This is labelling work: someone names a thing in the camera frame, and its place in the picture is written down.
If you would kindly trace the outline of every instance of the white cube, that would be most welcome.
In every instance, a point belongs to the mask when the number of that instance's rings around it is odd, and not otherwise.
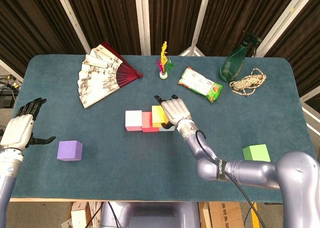
[[[142,110],[125,111],[125,128],[128,132],[142,131]]]

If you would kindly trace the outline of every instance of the chinese painted fan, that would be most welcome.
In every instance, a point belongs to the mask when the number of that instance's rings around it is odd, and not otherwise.
[[[143,77],[107,43],[85,55],[79,72],[78,92],[84,108]]]

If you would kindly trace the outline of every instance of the curtain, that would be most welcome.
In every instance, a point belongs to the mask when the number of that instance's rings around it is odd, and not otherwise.
[[[320,0],[309,0],[266,56],[290,62],[300,96],[320,86]]]
[[[85,52],[59,0],[0,0],[0,23],[0,59],[21,76],[35,55]]]
[[[202,0],[149,0],[151,54],[179,55],[191,46]]]
[[[91,48],[109,43],[122,55],[141,55],[136,0],[69,0]]]
[[[228,56],[243,31],[264,38],[291,0],[209,0],[196,46],[205,56]]]

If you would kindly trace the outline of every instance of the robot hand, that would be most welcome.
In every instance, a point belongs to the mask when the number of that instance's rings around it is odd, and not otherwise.
[[[39,139],[33,137],[33,127],[40,107],[46,99],[37,98],[22,106],[6,126],[0,145],[4,149],[15,148],[23,151],[29,145],[45,145],[51,143],[56,137]]]
[[[176,126],[179,133],[184,139],[186,139],[191,134],[195,133],[198,128],[193,122],[191,114],[183,100],[178,98],[175,94],[173,94],[171,97],[172,99],[163,100],[158,95],[154,96],[154,98],[162,106],[164,113],[169,120],[167,124],[162,123],[161,125],[165,129]]]
[[[178,98],[178,96],[175,94],[173,94],[171,97],[172,99],[163,100],[158,95],[154,96],[154,98],[162,106],[164,113],[169,120],[168,124],[162,125],[164,128],[166,128],[165,126],[168,125],[170,125],[168,128],[171,126],[176,126],[183,119],[192,120],[191,114],[184,101]]]

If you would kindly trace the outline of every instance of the white pole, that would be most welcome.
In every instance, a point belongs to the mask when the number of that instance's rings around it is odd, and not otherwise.
[[[24,79],[21,75],[19,75],[17,72],[15,72],[10,66],[8,66],[2,59],[0,59],[0,67],[7,70],[11,75],[13,75],[15,78],[17,78],[20,82],[23,82]]]
[[[78,22],[78,19],[76,17],[76,14],[75,14],[74,10],[72,9],[72,6],[71,6],[69,0],[60,0],[60,2],[61,2],[66,15],[68,16],[68,18],[69,18],[69,20],[70,20],[70,22],[71,22],[71,24],[72,24],[72,26],[73,26],[73,28],[75,30],[76,35],[78,36],[78,38],[79,38],[79,40],[81,42],[85,52],[87,54],[89,54],[90,50],[91,50],[90,46],[89,46],[89,43],[87,41],[87,38],[86,38],[84,32],[81,29],[81,26],[80,26],[80,24]]]
[[[314,133],[316,133],[318,136],[320,136],[320,132],[317,131],[315,128],[313,128],[311,125],[309,125],[309,124],[307,123],[306,126],[307,126],[310,130],[312,130]]]
[[[194,33],[193,33],[193,38],[192,38],[192,43],[191,43],[191,49],[190,49],[190,52],[189,52],[189,54],[191,56],[193,55],[193,53],[195,51],[195,47],[196,47],[197,42],[198,42],[198,38],[199,38],[199,35],[200,35],[202,23],[204,22],[204,17],[205,17],[205,14],[206,14],[208,2],[209,2],[209,0],[202,0],[201,1],[198,18],[196,20],[196,24],[195,24],[195,28],[194,28]]]
[[[256,49],[257,57],[264,57],[282,33],[293,22],[299,12],[305,7],[309,0],[291,0],[279,19],[265,36],[259,47]]]
[[[149,0],[135,0],[135,5],[138,18],[141,54],[143,56],[149,56],[151,55]]]
[[[319,93],[320,93],[320,85],[317,88],[314,88],[313,90],[309,91],[307,94],[301,96],[300,100],[302,102],[306,102],[307,100],[318,95]]]

